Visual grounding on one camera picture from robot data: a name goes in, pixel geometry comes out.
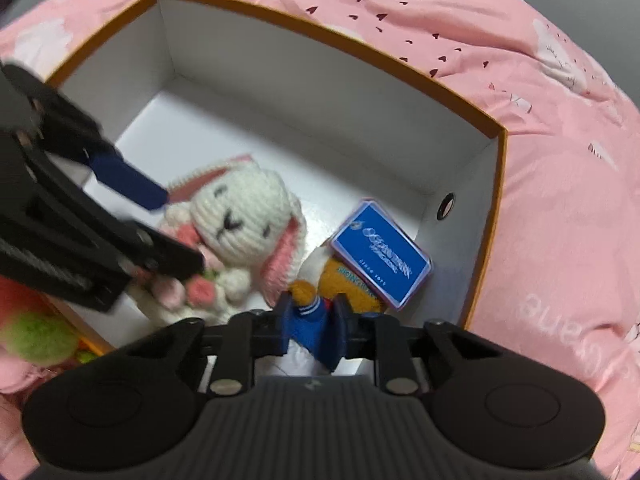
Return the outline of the red panda sailor plush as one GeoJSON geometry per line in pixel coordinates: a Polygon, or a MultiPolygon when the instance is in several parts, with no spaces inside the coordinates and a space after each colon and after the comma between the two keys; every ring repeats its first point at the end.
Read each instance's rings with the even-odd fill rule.
{"type": "Polygon", "coordinates": [[[320,246],[308,256],[288,291],[293,300],[288,334],[329,373],[343,359],[344,352],[338,345],[346,337],[334,299],[344,295],[357,314],[381,313],[385,308],[366,282],[328,246],[320,246]]]}

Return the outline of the white crochet bunny toy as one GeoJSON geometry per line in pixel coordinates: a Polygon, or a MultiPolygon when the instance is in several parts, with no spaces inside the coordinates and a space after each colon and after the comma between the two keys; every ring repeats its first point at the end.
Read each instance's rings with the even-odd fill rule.
{"type": "Polygon", "coordinates": [[[305,255],[306,220],[280,174],[250,155],[200,168],[172,182],[158,228],[195,249],[204,268],[183,280],[157,275],[129,295],[156,326],[183,318],[227,323],[257,292],[272,307],[305,255]]]}

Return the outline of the pink and green pompom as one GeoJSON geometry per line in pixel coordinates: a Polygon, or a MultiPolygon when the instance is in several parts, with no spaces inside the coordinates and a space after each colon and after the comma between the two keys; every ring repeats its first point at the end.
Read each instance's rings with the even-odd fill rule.
{"type": "Polygon", "coordinates": [[[1,347],[32,365],[50,367],[68,361],[79,337],[40,292],[1,278],[1,347]]]}

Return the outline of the blue card pack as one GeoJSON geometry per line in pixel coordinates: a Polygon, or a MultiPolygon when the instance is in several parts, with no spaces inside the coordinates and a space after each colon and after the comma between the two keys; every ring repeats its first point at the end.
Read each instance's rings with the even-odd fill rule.
{"type": "Polygon", "coordinates": [[[433,270],[431,258],[375,200],[362,200],[329,245],[396,311],[408,304],[433,270]]]}

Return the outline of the orange cardboard storage box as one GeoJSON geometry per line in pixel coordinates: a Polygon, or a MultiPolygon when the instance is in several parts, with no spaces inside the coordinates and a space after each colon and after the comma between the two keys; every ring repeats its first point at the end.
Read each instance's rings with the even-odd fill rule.
{"type": "Polygon", "coordinates": [[[307,244],[364,198],[431,256],[408,324],[466,324],[495,237],[506,130],[408,63],[238,0],[138,0],[48,78],[167,183],[250,154],[303,204],[307,244]]]}

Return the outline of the pink patterned bed duvet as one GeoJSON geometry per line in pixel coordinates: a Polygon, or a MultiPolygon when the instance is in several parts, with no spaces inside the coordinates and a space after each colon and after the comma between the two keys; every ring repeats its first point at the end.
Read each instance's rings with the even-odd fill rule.
{"type": "MultiPolygon", "coordinates": [[[[49,0],[1,53],[50,76],[140,0],[49,0]]],[[[308,18],[432,76],[508,130],[475,333],[590,385],[603,473],[639,467],[639,112],[523,0],[243,0],[308,18]]]]}

